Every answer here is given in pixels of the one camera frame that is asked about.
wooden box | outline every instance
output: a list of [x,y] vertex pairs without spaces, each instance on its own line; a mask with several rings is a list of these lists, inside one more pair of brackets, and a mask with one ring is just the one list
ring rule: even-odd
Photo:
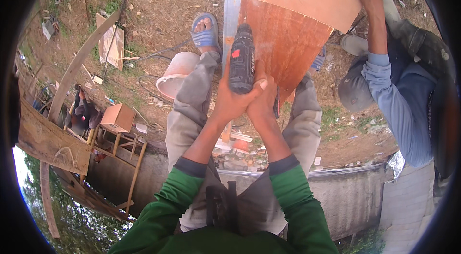
[[136,113],[123,103],[106,109],[101,125],[115,132],[130,132]]

white bucket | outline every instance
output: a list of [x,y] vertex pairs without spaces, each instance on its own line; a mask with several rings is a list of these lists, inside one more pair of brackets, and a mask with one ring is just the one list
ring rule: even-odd
[[170,62],[162,78],[157,80],[157,89],[165,96],[175,99],[181,85],[200,62],[200,56],[192,52],[179,52]]

green jacket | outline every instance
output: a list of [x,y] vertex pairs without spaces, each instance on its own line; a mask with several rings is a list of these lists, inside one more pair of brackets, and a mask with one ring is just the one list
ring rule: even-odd
[[157,201],[143,209],[108,253],[338,253],[320,202],[314,199],[293,155],[269,165],[275,197],[289,223],[286,241],[265,231],[242,237],[214,227],[173,235],[179,218],[198,193],[206,170],[202,164],[198,166],[201,170],[190,170],[195,162],[184,160],[180,158],[154,195]]

sky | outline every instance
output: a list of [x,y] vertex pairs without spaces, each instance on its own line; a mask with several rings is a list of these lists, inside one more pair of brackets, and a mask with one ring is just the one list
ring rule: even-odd
[[15,146],[13,148],[14,163],[16,164],[16,175],[18,176],[19,186],[24,187],[25,180],[30,171],[27,169],[26,163],[24,162],[25,153],[20,148]]

worker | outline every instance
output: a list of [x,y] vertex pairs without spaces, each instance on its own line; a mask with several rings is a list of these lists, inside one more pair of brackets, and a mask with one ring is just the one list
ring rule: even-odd
[[[170,173],[154,195],[157,201],[143,209],[109,253],[338,253],[307,181],[320,143],[322,115],[312,74],[323,64],[325,53],[297,86],[291,118],[282,133],[273,112],[277,85],[258,61],[253,89],[243,95],[229,89],[226,64],[215,108],[207,117],[213,73],[221,61],[214,16],[199,15],[191,35],[202,55],[168,115]],[[207,213],[207,190],[227,193],[212,150],[226,124],[245,112],[266,146],[269,167],[237,196],[237,216],[228,223],[236,222],[237,230],[231,231],[225,223],[223,227],[207,223],[207,214],[212,215]],[[183,233],[173,235],[178,222]],[[277,235],[287,222],[285,241]]]
[[412,166],[425,165],[433,158],[430,97],[453,63],[450,51],[434,33],[402,20],[392,0],[360,1],[368,14],[368,41],[342,37],[343,49],[357,58],[338,85],[338,96],[350,112],[376,101],[403,158]]
[[87,130],[88,128],[95,129],[101,122],[102,115],[102,111],[96,110],[94,103],[87,102],[85,92],[79,87],[79,90],[75,94],[74,110],[72,114],[67,113],[64,122],[68,128],[75,126],[80,131]]

